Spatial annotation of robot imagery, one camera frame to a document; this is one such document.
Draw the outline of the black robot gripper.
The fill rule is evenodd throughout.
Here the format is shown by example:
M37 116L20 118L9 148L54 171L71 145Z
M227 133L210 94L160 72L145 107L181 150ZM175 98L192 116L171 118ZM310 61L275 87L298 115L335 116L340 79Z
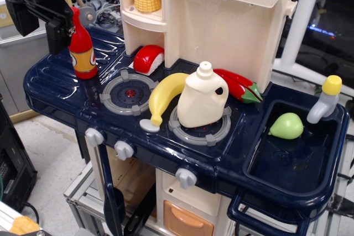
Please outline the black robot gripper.
M60 53L70 45L74 31L71 0L6 0L8 11L19 33L26 36L46 22L49 52Z

